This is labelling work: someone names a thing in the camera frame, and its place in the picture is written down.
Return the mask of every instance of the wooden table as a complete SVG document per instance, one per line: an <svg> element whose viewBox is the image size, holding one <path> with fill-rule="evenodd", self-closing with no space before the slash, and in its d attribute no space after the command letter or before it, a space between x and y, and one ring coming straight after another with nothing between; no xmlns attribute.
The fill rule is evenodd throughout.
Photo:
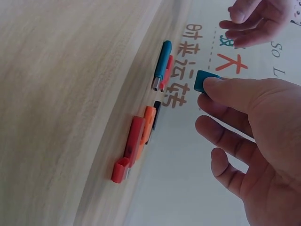
<svg viewBox="0 0 301 226"><path fill-rule="evenodd" d="M121 185L112 168L190 2L0 2L1 226L123 224L144 156Z"/></svg>

